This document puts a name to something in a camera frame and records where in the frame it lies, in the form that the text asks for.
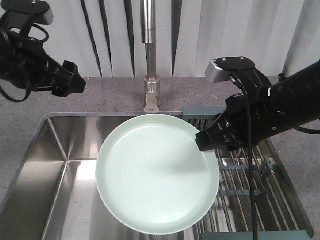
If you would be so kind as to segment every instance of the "curtain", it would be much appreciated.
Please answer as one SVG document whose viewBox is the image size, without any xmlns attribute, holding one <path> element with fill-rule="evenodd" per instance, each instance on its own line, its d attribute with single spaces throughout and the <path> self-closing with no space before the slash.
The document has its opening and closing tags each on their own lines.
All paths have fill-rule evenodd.
<svg viewBox="0 0 320 240">
<path fill-rule="evenodd" d="M 146 75 L 140 0 L 47 2 L 44 49 L 56 61 L 83 77 Z M 156 0 L 157 74 L 204 77 L 211 59 L 244 56 L 267 76 L 292 75 L 320 58 L 319 13 L 318 0 Z"/>
</svg>

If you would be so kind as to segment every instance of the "faucet spout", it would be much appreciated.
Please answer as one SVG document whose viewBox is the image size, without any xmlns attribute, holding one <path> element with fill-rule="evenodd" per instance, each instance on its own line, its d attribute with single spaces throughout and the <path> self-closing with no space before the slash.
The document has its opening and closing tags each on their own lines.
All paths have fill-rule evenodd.
<svg viewBox="0 0 320 240">
<path fill-rule="evenodd" d="M 155 114 L 160 110 L 160 78 L 156 74 L 156 1 L 140 0 L 141 36 L 145 44 L 147 75 L 144 77 L 144 111 Z"/>
</svg>

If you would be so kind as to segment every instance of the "dish rack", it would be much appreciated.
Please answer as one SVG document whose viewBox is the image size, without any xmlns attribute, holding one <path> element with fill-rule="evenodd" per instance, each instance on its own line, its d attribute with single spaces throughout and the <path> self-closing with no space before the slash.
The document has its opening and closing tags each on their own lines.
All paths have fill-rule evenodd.
<svg viewBox="0 0 320 240">
<path fill-rule="evenodd" d="M 212 114 L 219 114 L 224 109 L 223 106 L 186 107 L 182 119 L 202 131 L 213 124 Z M 206 233 L 252 231 L 248 150 L 216 150 L 215 153 L 220 166 L 220 186 L 211 209 L 193 227 L 196 240 Z M 277 239 L 289 239 L 292 234 L 289 231 L 297 231 L 296 236 L 306 231 L 311 238 L 314 235 L 312 226 L 270 140 L 263 140 L 254 147 L 252 157 L 258 231 L 283 231 L 282 235 L 287 232 L 287 236 Z M 218 238 L 219 234 L 213 236 L 215 240 L 225 239 Z"/>
</svg>

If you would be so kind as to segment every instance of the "cable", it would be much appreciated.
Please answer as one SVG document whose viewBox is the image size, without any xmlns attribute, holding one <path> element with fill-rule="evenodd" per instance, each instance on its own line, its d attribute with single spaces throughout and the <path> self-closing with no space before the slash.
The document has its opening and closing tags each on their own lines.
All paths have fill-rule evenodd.
<svg viewBox="0 0 320 240">
<path fill-rule="evenodd" d="M 49 33 L 47 32 L 47 30 L 45 30 L 43 27 L 36 25 L 34 23 L 32 24 L 32 27 L 35 27 L 36 29 L 39 29 L 41 32 L 43 32 L 45 35 L 45 38 L 42 40 L 37 40 L 35 38 L 30 38 L 30 37 L 21 37 L 14 31 L 8 31 L 7 34 L 10 35 L 11 37 L 14 37 L 14 38 L 22 41 L 22 42 L 32 43 L 32 44 L 43 44 L 49 40 Z"/>
<path fill-rule="evenodd" d="M 250 101 L 249 101 L 248 93 L 244 88 L 244 86 L 240 83 L 240 81 L 232 75 L 230 75 L 230 79 L 232 83 L 242 91 L 243 96 L 245 98 L 245 108 L 246 108 L 247 128 L 248 128 L 248 163 L 249 163 L 249 185 L 250 185 L 252 231 L 253 231 L 253 240 L 258 240 L 254 167 L 252 163 L 252 123 L 251 123 Z"/>
<path fill-rule="evenodd" d="M 304 134 L 314 134 L 314 135 L 320 134 L 319 129 L 309 129 L 309 128 L 304 128 L 304 127 L 300 127 L 300 126 L 297 126 L 294 129 L 301 132 L 301 133 L 304 133 Z"/>
<path fill-rule="evenodd" d="M 1 93 L 7 100 L 9 100 L 9 101 L 11 101 L 11 102 L 13 102 L 13 103 L 21 103 L 21 102 L 27 100 L 27 99 L 29 98 L 30 94 L 31 94 L 31 82 L 30 82 L 30 78 L 29 78 L 29 76 L 28 76 L 28 73 L 26 72 L 26 70 L 25 70 L 25 68 L 24 68 L 24 66 L 23 66 L 22 63 L 19 63 L 19 64 L 18 64 L 18 68 L 20 69 L 21 72 L 24 72 L 24 76 L 25 76 L 25 78 L 24 78 L 24 79 L 25 79 L 25 81 L 24 81 L 24 83 L 25 83 L 25 96 L 24 96 L 23 99 L 17 100 L 17 99 L 15 99 L 15 98 L 9 96 L 9 95 L 6 93 L 6 91 L 5 91 L 5 90 L 1 87 L 1 85 L 0 85 L 0 93 Z"/>
</svg>

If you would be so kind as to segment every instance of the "curtain fold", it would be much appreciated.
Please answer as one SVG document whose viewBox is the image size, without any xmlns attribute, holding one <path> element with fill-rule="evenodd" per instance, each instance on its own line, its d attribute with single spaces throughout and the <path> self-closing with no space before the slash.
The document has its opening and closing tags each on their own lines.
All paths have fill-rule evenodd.
<svg viewBox="0 0 320 240">
<path fill-rule="evenodd" d="M 162 78 L 204 77 L 220 57 L 248 57 L 267 76 L 292 75 L 320 58 L 318 0 L 176 1 L 155 1 Z M 54 20 L 44 26 L 44 49 L 59 63 L 76 63 L 83 77 L 100 77 L 99 62 L 103 77 L 147 74 L 140 0 L 84 0 L 85 10 L 79 0 L 47 2 Z M 35 29 L 31 35 L 43 37 Z"/>
</svg>

